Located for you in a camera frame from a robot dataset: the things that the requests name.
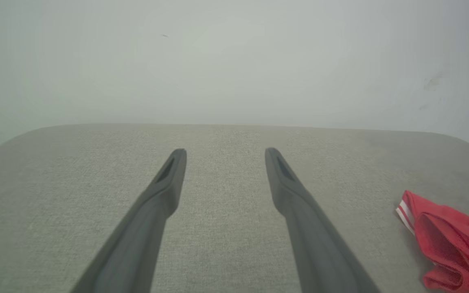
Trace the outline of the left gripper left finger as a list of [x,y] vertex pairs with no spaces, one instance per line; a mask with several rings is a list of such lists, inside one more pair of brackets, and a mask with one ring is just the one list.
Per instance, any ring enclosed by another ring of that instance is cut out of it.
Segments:
[[167,219],[175,213],[186,171],[175,149],[112,232],[73,293],[149,293]]

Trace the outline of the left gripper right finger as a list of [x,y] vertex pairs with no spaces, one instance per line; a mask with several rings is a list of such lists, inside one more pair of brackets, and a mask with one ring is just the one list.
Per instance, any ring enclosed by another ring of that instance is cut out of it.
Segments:
[[272,201],[287,224],[302,292],[379,292],[279,150],[266,149],[265,165]]

